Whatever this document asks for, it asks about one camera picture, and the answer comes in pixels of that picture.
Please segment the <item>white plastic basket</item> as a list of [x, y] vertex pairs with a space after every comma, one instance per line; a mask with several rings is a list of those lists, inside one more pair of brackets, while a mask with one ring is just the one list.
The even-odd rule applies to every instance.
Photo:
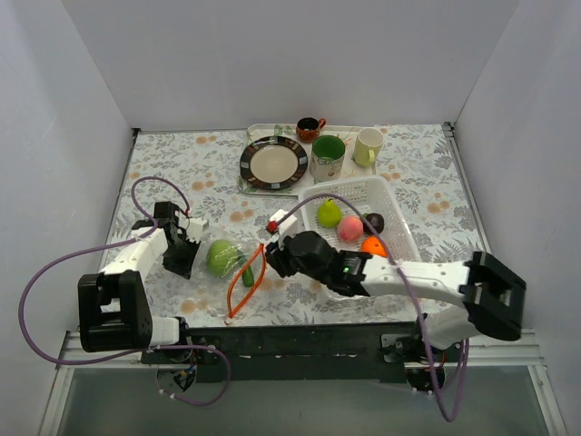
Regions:
[[[334, 200], [336, 196], [343, 200]], [[318, 210], [330, 198], [340, 208], [344, 217], [352, 216], [357, 209], [361, 214], [377, 213], [384, 220], [380, 236], [389, 248], [396, 262], [419, 262], [419, 250], [399, 208], [396, 195], [388, 182], [377, 175], [340, 179], [334, 182], [318, 183], [299, 192], [299, 199], [314, 199], [300, 208], [300, 215], [307, 231], [318, 233], [337, 251], [357, 251], [366, 237], [346, 242], [334, 228], [323, 227], [318, 219]]]

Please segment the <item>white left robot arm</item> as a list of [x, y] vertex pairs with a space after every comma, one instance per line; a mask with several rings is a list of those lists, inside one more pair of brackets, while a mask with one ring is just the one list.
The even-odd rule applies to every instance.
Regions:
[[144, 282], [157, 262], [186, 280], [209, 223], [186, 218], [180, 224], [180, 208], [172, 202], [154, 205], [153, 217], [132, 227], [131, 243], [113, 261], [78, 282], [80, 338], [87, 352], [114, 352], [162, 346], [171, 362], [186, 362], [193, 351], [184, 335], [181, 317], [151, 314]]

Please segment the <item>orange fake fruit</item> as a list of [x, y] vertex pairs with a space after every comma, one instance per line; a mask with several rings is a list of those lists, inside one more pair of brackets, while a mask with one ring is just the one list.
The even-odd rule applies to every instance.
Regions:
[[363, 253], [369, 253], [372, 255], [381, 256], [384, 258], [388, 257], [388, 252], [380, 243], [380, 240], [376, 236], [370, 236], [366, 238], [360, 245], [360, 250]]

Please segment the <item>green fake pear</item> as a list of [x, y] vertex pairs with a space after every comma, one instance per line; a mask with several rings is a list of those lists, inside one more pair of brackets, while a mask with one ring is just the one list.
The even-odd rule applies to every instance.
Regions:
[[317, 217], [320, 226], [334, 228], [339, 225], [342, 219], [342, 212], [332, 198], [327, 198], [321, 203], [317, 211]]

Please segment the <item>green fake cabbage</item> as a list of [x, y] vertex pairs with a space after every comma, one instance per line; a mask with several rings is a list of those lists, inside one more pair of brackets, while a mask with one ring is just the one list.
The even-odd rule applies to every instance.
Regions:
[[230, 274], [242, 258], [241, 251], [228, 240], [212, 242], [206, 256], [206, 268], [213, 276], [222, 278]]

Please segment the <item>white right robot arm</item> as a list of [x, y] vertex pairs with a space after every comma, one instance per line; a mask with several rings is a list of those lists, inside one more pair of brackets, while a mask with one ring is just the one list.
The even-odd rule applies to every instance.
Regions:
[[300, 273], [342, 297], [402, 295], [445, 303], [442, 312], [418, 317], [410, 348], [422, 361], [478, 335], [504, 342], [521, 337], [526, 282], [490, 253], [475, 252], [464, 262], [394, 265], [379, 255], [338, 251], [307, 231], [269, 243], [265, 258], [279, 276]]

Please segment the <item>small green fake cucumber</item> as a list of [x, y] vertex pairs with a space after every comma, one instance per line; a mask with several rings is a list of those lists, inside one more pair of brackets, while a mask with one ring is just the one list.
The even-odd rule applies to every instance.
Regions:
[[245, 287], [252, 287], [255, 284], [252, 268], [249, 266], [241, 275]]

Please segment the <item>clear zip top bag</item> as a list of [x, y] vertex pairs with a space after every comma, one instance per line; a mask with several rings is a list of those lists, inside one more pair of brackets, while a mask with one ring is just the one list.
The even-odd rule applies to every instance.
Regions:
[[225, 325], [232, 325], [260, 287], [267, 270], [265, 244], [243, 241], [211, 226], [200, 240], [192, 280], [218, 299]]

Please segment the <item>dark purple fake fruit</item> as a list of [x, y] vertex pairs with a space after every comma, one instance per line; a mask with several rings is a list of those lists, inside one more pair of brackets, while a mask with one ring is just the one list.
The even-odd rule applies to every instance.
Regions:
[[382, 214], [366, 213], [364, 214], [364, 218], [377, 233], [382, 233], [384, 231], [385, 219]]

